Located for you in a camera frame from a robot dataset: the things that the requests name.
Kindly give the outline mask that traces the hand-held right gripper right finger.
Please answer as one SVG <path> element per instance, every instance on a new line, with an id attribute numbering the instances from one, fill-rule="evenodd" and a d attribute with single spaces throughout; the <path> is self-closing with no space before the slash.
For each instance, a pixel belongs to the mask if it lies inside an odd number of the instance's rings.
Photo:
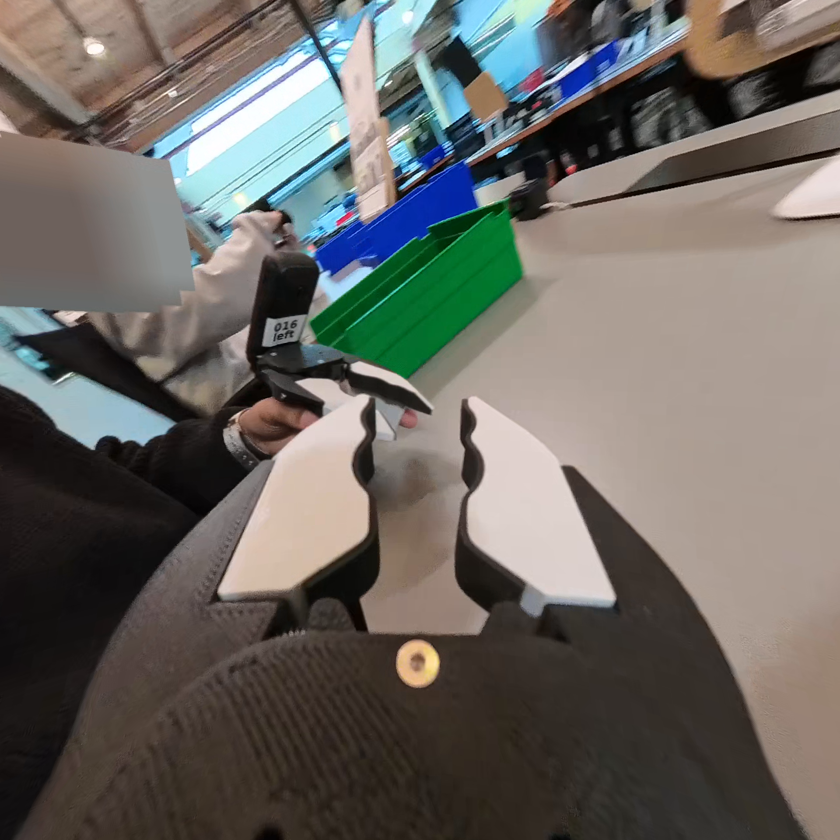
<path id="1" fill-rule="evenodd" d="M 613 585 L 556 455 L 477 396 L 461 404 L 460 441 L 459 589 L 487 613 L 504 602 L 534 618 L 552 606 L 614 608 Z"/>

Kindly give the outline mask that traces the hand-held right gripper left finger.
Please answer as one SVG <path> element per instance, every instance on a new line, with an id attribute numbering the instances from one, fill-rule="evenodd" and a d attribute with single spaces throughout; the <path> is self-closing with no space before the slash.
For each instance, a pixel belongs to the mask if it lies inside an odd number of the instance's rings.
<path id="1" fill-rule="evenodd" d="M 274 457 L 217 586 L 223 603 L 284 604 L 303 623 L 323 598 L 365 624 L 362 597 L 380 571 L 374 399 L 358 395 Z"/>

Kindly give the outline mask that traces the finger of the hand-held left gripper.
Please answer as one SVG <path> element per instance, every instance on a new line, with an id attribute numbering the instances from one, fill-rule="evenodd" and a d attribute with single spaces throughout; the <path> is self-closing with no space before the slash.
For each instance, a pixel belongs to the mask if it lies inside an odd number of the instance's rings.
<path id="1" fill-rule="evenodd" d="M 355 394 L 347 392 L 343 385 L 328 379 L 304 379 L 299 381 L 299 386 L 323 403 L 322 414 L 338 410 L 355 397 Z M 403 419 L 403 409 L 379 397 L 374 399 L 374 405 L 376 438 L 386 442 L 395 441 Z"/>
<path id="2" fill-rule="evenodd" d="M 399 374 L 364 360 L 354 360 L 346 366 L 346 382 L 354 391 L 403 411 L 429 416 L 434 413 L 433 404 Z"/>

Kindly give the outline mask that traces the green plastic bin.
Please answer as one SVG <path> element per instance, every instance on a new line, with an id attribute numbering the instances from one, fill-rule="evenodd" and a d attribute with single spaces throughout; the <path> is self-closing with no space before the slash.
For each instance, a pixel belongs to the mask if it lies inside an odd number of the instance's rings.
<path id="1" fill-rule="evenodd" d="M 311 321 L 317 340 L 403 377 L 523 275 L 507 198 L 433 224 Z"/>

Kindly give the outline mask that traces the person's left forearm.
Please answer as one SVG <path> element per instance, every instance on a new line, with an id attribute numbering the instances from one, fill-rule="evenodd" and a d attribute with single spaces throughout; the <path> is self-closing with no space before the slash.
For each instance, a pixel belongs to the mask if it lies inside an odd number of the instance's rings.
<path id="1" fill-rule="evenodd" d="M 104 437 L 94 452 L 126 469 L 196 515 L 210 512 L 249 474 L 228 453 L 223 429 L 239 412 L 184 421 L 146 444 Z"/>

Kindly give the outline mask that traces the grey desk with wooden edge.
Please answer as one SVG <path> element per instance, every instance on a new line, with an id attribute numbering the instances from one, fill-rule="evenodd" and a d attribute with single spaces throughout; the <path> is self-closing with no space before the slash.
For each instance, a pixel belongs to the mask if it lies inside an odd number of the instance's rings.
<path id="1" fill-rule="evenodd" d="M 82 444 L 91 447 L 106 436 L 144 444 L 174 424 L 83 376 L 58 374 L 34 351 L 18 347 L 17 336 L 64 328 L 41 310 L 1 307 L 1 321 L 1 384 L 36 403 L 62 431 Z"/>
<path id="2" fill-rule="evenodd" d="M 664 65 L 686 47 L 689 31 L 689 18 L 687 16 L 678 18 L 673 24 L 666 27 L 661 38 L 656 41 L 649 40 L 645 50 L 638 52 L 635 57 L 618 62 L 604 72 L 597 72 L 591 85 L 552 106 L 549 111 L 531 122 L 528 127 L 518 131 L 511 130 L 503 134 L 498 140 L 486 144 L 478 152 L 466 158 L 465 164 L 468 167 L 474 167 L 497 157 L 499 154 L 505 155 L 509 149 L 545 131 L 551 124 L 567 114 L 591 102 L 603 99 L 608 92 L 618 89 Z"/>
<path id="3" fill-rule="evenodd" d="M 552 211 L 524 278 L 415 373 L 434 415 L 376 450 L 380 633 L 472 633 L 461 400 L 576 467 L 716 634 L 811 838 L 838 838 L 838 222 L 775 205 L 821 160 Z"/>

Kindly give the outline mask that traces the person's left hand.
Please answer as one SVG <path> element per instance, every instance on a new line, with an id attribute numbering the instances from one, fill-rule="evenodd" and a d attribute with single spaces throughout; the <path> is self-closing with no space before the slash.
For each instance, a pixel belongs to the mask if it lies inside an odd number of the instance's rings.
<path id="1" fill-rule="evenodd" d="M 276 455 L 319 417 L 300 406 L 270 397 L 238 415 L 238 427 L 248 446 L 268 456 Z"/>

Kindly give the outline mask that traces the metal band wristwatch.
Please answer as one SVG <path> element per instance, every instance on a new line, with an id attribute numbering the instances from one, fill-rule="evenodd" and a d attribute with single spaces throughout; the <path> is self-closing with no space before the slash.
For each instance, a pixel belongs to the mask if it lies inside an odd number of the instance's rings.
<path id="1" fill-rule="evenodd" d="M 250 472 L 270 459 L 270 455 L 253 445 L 245 434 L 240 423 L 240 417 L 244 413 L 245 410 L 239 411 L 227 420 L 223 429 L 223 441 L 233 459 Z"/>

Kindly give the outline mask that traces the blue plastic bin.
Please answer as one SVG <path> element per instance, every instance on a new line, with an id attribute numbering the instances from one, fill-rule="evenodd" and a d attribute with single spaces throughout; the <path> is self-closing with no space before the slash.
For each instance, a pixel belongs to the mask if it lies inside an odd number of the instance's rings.
<path id="1" fill-rule="evenodd" d="M 316 249 L 321 269 L 333 275 L 354 261 L 379 265 L 437 223 L 477 209 L 468 165 L 459 162 L 420 185 L 369 223 L 359 220 Z"/>
<path id="2" fill-rule="evenodd" d="M 616 67 L 621 47 L 620 40 L 612 40 L 567 62 L 553 78 L 553 92 L 557 100 L 567 102 L 585 89 L 593 88 Z"/>

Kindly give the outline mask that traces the person's black clothing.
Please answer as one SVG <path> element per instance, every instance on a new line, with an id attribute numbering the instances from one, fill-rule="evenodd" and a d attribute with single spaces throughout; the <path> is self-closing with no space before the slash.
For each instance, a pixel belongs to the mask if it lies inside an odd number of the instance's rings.
<path id="1" fill-rule="evenodd" d="M 110 636 L 204 515 L 1 394 L 1 831 L 45 786 Z"/>

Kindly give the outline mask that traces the black power adapter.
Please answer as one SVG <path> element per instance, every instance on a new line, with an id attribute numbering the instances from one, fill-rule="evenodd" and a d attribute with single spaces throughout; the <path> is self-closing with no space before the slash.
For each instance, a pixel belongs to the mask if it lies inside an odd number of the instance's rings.
<path id="1" fill-rule="evenodd" d="M 547 177 L 535 178 L 517 186 L 507 197 L 511 219 L 518 222 L 532 221 L 550 210 Z"/>

